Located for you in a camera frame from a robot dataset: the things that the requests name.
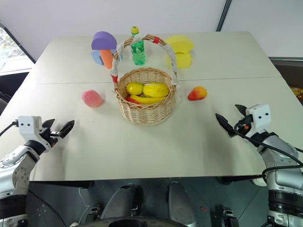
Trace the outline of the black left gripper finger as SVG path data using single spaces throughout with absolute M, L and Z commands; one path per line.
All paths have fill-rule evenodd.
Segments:
M 54 121 L 55 121 L 55 119 L 50 119 L 50 120 L 44 121 L 44 122 L 42 123 L 42 128 L 45 129 L 45 130 L 46 130 L 46 129 L 50 129 L 51 126 L 53 125 Z
M 73 129 L 75 124 L 74 120 L 68 121 L 62 129 L 59 131 L 59 137 L 62 139 L 67 136 L 67 134 Z

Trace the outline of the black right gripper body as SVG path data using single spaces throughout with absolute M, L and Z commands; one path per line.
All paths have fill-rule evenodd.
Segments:
M 239 136 L 246 136 L 246 134 L 251 130 L 252 115 L 249 114 L 240 119 L 234 126 L 234 131 Z

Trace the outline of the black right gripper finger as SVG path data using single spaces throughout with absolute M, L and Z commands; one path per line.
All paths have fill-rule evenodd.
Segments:
M 228 133 L 230 137 L 235 136 L 235 131 L 233 127 L 228 123 L 228 121 L 220 114 L 216 113 L 215 117 L 219 123 L 219 125 Z
M 243 106 L 243 105 L 238 105 L 238 104 L 235 104 L 235 107 L 238 109 L 238 111 L 239 111 L 243 116 L 246 116 L 247 107 L 245 107 L 245 106 Z

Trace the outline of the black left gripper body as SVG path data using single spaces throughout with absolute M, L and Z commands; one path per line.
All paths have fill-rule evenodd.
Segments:
M 42 128 L 39 131 L 39 135 L 53 147 L 58 142 L 57 137 L 60 137 L 61 133 L 59 131 L 51 131 L 50 128 Z

